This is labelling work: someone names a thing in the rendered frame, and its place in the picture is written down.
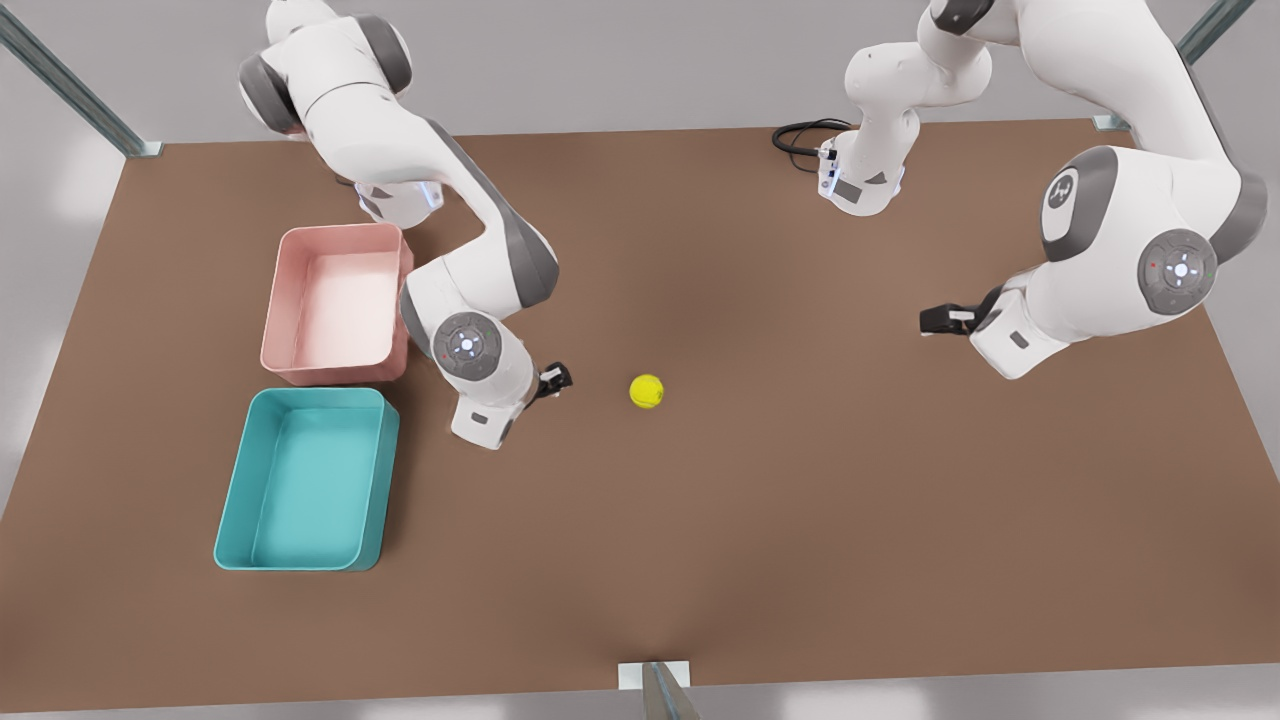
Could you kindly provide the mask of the pink plastic bin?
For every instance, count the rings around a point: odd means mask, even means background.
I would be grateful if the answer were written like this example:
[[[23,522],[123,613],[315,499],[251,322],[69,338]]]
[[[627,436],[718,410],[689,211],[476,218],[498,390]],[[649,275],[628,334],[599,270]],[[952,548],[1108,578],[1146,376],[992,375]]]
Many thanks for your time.
[[[260,363],[300,387],[393,382],[408,361],[399,295],[413,255],[385,223],[300,227],[282,237]]]

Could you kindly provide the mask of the teal plastic bin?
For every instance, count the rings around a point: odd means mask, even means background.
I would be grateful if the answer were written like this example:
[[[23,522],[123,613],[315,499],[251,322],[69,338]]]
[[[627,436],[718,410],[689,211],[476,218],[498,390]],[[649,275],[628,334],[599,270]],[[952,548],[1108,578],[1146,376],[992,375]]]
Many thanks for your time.
[[[250,402],[212,547],[228,571],[367,571],[381,555],[401,416],[378,389]]]

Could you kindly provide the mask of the silver frame post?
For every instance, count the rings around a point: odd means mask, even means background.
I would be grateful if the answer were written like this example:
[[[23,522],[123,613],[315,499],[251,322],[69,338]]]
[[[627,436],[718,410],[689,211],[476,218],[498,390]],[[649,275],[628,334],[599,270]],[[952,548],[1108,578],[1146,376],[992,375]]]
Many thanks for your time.
[[[161,142],[141,138],[1,3],[0,45],[124,158],[157,158],[161,155]]]
[[[1213,0],[1201,18],[1176,42],[1188,67],[1193,67],[1257,0]]]
[[[617,678],[620,691],[641,692],[643,720],[703,720],[687,694],[687,660],[620,664]]]

